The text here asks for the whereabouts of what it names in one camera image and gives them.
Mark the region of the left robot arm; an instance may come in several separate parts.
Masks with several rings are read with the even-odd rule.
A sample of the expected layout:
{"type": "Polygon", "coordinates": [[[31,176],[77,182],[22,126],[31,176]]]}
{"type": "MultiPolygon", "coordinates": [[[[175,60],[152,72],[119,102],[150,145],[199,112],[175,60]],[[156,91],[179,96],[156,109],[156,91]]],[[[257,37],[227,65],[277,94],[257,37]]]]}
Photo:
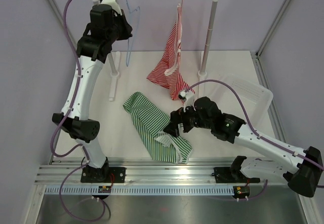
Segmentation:
{"type": "Polygon", "coordinates": [[[94,5],[90,22],[77,42],[76,70],[66,104],[52,121],[76,141],[86,155],[81,182],[103,183],[112,180],[107,157],[99,145],[100,123],[89,118],[93,90],[103,65],[113,63],[112,44],[132,36],[119,5],[94,5]]]}

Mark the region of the blue wire hanger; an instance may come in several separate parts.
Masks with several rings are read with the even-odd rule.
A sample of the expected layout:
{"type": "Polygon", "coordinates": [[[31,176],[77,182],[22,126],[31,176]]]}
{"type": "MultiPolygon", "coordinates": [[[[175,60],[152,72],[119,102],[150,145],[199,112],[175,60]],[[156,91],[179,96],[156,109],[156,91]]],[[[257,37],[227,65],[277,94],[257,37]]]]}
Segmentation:
{"type": "Polygon", "coordinates": [[[129,0],[125,0],[125,1],[126,1],[126,6],[129,15],[129,24],[133,28],[132,37],[130,37],[127,41],[126,66],[129,67],[131,53],[133,51],[134,42],[136,40],[137,32],[139,28],[141,10],[139,6],[132,8],[131,5],[129,4],[129,0]]]}

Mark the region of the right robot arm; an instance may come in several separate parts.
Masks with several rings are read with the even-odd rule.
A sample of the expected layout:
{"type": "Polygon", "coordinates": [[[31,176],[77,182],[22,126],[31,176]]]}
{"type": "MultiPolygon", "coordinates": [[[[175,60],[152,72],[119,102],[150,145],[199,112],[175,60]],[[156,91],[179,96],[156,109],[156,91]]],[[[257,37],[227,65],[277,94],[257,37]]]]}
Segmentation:
{"type": "Polygon", "coordinates": [[[262,135],[243,119],[221,112],[208,97],[171,112],[170,122],[163,131],[177,138],[180,126],[184,133],[193,128],[208,129],[221,141],[249,148],[267,157],[267,160],[248,160],[246,156],[237,156],[225,172],[229,182],[255,183],[261,179],[284,182],[302,196],[314,196],[323,172],[321,152],[317,148],[303,149],[262,135]]]}

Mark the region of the green striped tank top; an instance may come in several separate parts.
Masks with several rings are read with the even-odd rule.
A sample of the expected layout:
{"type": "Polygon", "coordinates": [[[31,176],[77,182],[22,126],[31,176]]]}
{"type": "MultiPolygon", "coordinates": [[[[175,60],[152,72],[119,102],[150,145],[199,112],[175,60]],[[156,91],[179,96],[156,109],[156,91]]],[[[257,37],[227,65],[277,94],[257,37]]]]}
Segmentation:
{"type": "Polygon", "coordinates": [[[183,137],[163,132],[170,116],[159,109],[143,93],[133,93],[123,104],[143,145],[154,161],[187,164],[193,148],[183,137]]]}

